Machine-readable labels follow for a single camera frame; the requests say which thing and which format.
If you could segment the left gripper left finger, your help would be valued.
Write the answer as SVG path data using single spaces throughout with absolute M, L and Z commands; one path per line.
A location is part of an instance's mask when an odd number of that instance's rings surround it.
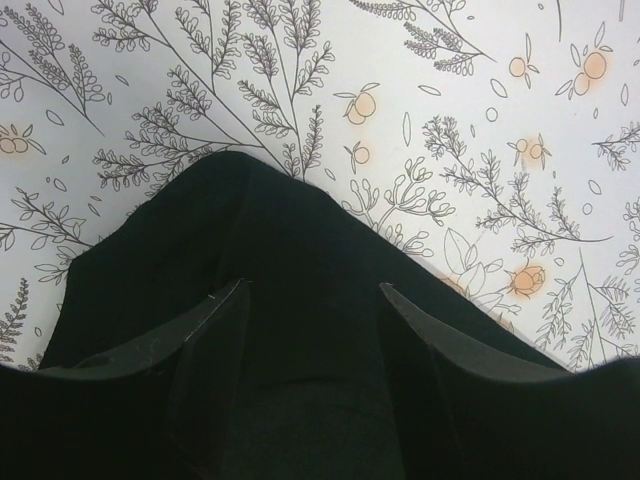
M 216 479 L 250 291 L 238 280 L 71 368 L 1 371 L 5 479 Z

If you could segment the black t shirt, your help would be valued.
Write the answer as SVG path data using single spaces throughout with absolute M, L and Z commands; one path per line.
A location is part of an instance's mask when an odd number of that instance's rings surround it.
M 322 190 L 240 152 L 176 177 L 70 265 L 43 358 L 70 367 L 250 287 L 227 479 L 396 479 L 402 462 L 376 327 L 383 282 L 522 359 L 548 359 Z

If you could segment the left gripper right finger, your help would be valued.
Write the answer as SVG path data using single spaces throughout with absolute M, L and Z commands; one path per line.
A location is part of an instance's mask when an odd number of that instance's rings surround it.
M 635 479 L 639 362 L 580 373 L 510 355 L 382 284 L 379 337 L 409 479 Z

